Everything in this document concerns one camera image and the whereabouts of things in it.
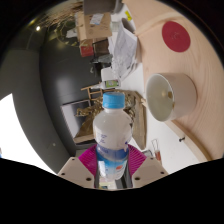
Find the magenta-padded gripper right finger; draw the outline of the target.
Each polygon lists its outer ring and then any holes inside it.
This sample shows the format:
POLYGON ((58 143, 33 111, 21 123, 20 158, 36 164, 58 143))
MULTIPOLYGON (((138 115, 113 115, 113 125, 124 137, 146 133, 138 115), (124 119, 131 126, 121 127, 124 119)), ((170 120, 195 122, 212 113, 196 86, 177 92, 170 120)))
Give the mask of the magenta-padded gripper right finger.
POLYGON ((130 145, 127 167, 122 177, 125 189, 140 188, 168 175, 161 163, 152 156, 145 156, 130 145))

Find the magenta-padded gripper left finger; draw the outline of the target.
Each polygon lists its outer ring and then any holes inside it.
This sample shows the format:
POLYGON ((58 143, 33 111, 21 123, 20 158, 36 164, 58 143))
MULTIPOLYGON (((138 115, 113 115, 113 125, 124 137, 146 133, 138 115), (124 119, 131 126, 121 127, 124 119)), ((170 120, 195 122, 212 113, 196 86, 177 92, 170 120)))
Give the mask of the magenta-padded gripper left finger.
POLYGON ((88 148, 79 157, 70 157, 58 176, 84 188, 99 187, 96 146, 88 148))

